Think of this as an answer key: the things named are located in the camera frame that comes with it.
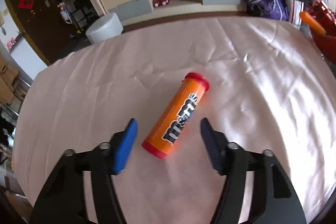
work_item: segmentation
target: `purple bag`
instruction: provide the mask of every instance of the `purple bag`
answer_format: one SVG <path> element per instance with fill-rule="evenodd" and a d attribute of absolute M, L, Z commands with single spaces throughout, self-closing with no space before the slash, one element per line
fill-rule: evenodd
<path fill-rule="evenodd" d="M 287 21 L 286 0 L 246 0 L 247 13 L 253 16 Z"/>

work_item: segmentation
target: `white cylinder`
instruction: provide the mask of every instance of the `white cylinder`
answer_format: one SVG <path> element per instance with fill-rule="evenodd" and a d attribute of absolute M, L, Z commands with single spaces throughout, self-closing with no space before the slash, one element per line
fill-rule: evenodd
<path fill-rule="evenodd" d="M 109 13 L 96 20 L 86 31 L 86 37 L 91 44 L 121 35 L 124 27 L 116 13 Z"/>

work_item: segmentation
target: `orange m&m's tube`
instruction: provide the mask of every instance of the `orange m&m's tube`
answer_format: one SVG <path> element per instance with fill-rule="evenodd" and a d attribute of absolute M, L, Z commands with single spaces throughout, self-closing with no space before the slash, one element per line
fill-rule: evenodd
<path fill-rule="evenodd" d="M 164 159 L 193 114 L 203 94 L 210 88 L 204 76 L 190 72 L 167 108 L 142 143 L 149 153 Z"/>

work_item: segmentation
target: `metal bolt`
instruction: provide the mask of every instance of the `metal bolt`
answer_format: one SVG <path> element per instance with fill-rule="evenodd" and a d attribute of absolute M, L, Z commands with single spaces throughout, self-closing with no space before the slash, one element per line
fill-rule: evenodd
<path fill-rule="evenodd" d="M 99 145 L 99 149 L 108 149 L 108 148 L 110 148 L 110 143 L 101 143 L 100 145 Z"/>
<path fill-rule="evenodd" d="M 268 149 L 264 150 L 264 154 L 265 154 L 265 156 L 267 156 L 267 157 L 273 157 L 273 153 L 272 153 L 271 150 L 268 150 Z"/>
<path fill-rule="evenodd" d="M 236 143 L 229 143 L 227 145 L 227 147 L 230 148 L 230 149 L 238 149 L 239 148 L 239 146 Z"/>
<path fill-rule="evenodd" d="M 72 156 L 73 154 L 75 154 L 75 151 L 73 149 L 68 149 L 67 151 L 64 152 L 64 155 L 66 157 Z"/>

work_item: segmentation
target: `wooden door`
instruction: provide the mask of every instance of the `wooden door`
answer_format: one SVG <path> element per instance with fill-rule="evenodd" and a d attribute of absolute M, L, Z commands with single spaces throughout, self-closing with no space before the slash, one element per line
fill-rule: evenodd
<path fill-rule="evenodd" d="M 74 25 L 69 25 L 62 19 L 57 8 L 58 2 L 33 0 L 32 8 L 26 9 L 19 7 L 20 0 L 6 1 L 10 1 L 14 13 L 39 51 L 50 63 L 54 63 L 69 43 L 70 34 L 76 34 Z"/>

